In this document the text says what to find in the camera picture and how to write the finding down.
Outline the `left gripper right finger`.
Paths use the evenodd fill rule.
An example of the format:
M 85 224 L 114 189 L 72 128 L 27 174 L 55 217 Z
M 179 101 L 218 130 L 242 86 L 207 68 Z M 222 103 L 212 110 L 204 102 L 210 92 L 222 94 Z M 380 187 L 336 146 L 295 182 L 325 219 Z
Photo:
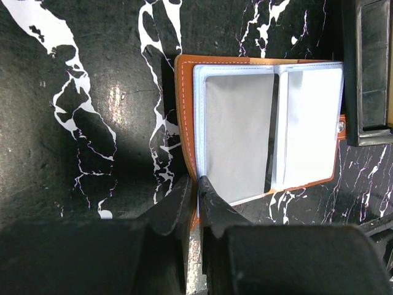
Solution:
M 209 229 L 215 238 L 221 238 L 231 226 L 251 224 L 218 195 L 207 176 L 198 181 L 198 200 L 203 229 Z

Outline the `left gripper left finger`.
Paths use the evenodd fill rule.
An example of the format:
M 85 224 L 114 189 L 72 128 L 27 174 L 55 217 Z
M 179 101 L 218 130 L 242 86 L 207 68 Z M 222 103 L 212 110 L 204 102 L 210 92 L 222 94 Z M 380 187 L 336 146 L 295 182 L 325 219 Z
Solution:
M 182 176 L 172 191 L 136 218 L 146 222 L 156 233 L 181 237 L 190 230 L 192 217 L 192 179 Z

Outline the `brown leather card holder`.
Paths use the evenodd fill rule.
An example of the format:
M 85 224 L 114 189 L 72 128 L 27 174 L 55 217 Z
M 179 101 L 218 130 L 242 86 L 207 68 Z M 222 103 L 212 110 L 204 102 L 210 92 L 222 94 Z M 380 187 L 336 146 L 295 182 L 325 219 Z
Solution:
M 188 173 L 192 179 L 193 190 L 197 189 L 198 182 L 193 119 L 193 68 L 195 65 L 287 65 L 322 62 L 322 60 L 307 59 L 178 55 L 174 61 L 177 122 L 179 125 L 182 152 Z

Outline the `black card box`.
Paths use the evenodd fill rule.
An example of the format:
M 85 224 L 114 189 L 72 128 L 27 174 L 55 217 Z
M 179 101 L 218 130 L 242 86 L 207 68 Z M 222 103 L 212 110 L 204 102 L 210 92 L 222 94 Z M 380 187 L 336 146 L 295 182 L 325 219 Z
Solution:
M 342 1 L 347 141 L 392 143 L 392 1 Z

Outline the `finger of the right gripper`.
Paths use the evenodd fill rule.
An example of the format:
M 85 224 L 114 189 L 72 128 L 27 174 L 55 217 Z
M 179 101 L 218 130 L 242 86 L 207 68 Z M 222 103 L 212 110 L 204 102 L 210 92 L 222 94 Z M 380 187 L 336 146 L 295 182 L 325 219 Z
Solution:
M 392 238 L 392 213 L 361 224 L 359 230 L 370 238 Z

